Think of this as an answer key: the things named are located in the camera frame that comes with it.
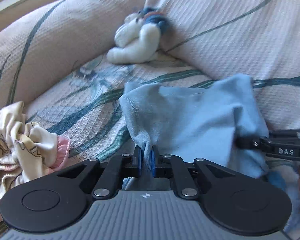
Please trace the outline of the light blue sweatshirt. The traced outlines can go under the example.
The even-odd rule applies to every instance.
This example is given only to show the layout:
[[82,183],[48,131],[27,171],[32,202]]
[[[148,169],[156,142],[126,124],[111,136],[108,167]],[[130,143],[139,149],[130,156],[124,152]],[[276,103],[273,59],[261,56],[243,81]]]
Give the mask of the light blue sweatshirt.
[[266,137],[269,132],[253,93],[250,76],[236,74],[209,88],[166,87],[157,83],[125,84],[119,99],[131,139],[143,150],[142,175],[128,190],[166,190],[155,179],[151,149],[191,163],[204,158],[253,178],[266,178],[280,189],[286,183],[271,171],[257,150],[238,150],[237,137]]

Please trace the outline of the white blue plush bunny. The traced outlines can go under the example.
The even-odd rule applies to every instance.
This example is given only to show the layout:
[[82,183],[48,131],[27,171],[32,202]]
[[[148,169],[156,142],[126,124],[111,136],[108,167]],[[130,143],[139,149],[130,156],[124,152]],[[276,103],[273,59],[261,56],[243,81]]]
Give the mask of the white blue plush bunny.
[[145,7],[128,15],[115,33],[115,47],[108,51],[107,60],[113,64],[155,60],[161,37],[169,27],[168,19],[158,8]]

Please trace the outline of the beige waffle sofa cover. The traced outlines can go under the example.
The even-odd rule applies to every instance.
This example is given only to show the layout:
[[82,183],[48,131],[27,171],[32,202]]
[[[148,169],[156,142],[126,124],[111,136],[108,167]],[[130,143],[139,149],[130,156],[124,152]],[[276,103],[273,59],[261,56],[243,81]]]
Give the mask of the beige waffle sofa cover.
[[[117,27],[144,5],[180,27],[156,61],[107,62]],[[56,0],[0,32],[0,110],[71,140],[68,164],[131,151],[119,97],[129,81],[209,88],[254,78],[270,129],[300,128],[300,0]]]

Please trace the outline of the cream floral pink garment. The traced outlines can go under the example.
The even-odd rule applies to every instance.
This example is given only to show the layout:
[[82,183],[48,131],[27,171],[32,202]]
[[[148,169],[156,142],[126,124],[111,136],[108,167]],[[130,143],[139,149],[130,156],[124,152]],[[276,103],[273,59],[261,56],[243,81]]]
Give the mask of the cream floral pink garment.
[[61,170],[69,157],[70,140],[26,122],[23,107],[19,101],[0,110],[0,201],[8,190]]

